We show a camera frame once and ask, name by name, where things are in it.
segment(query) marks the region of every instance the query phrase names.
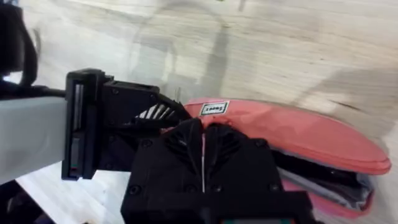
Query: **light wood surface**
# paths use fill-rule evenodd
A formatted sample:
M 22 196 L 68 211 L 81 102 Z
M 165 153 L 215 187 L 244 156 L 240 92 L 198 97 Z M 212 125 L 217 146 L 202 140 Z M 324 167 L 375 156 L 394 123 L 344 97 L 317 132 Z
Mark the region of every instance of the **light wood surface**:
M 398 1 L 22 0 L 40 34 L 37 83 L 63 88 L 95 67 L 172 98 L 287 103 L 352 124 L 398 161 Z M 60 164 L 18 178 L 57 223 L 122 223 L 127 173 L 64 182 Z M 398 173 L 375 178 L 370 215 L 326 223 L 398 223 Z

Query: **black mount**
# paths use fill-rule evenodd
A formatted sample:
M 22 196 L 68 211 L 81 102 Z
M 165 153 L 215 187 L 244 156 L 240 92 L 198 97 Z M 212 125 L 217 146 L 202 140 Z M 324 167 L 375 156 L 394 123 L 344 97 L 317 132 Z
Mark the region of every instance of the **black mount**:
M 66 99 L 62 178 L 131 172 L 126 223 L 316 223 L 306 192 L 284 192 L 264 139 L 223 124 L 204 128 L 156 86 L 114 81 L 100 70 L 69 73 Z

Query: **black plastic bracket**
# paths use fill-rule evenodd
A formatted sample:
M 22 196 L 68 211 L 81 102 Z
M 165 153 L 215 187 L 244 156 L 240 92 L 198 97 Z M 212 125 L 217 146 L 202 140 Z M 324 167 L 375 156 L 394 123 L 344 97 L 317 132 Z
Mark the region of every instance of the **black plastic bracket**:
M 65 99 L 65 180 L 91 179 L 98 169 L 130 171 L 141 138 L 190 118 L 157 86 L 116 81 L 96 69 L 70 72 Z

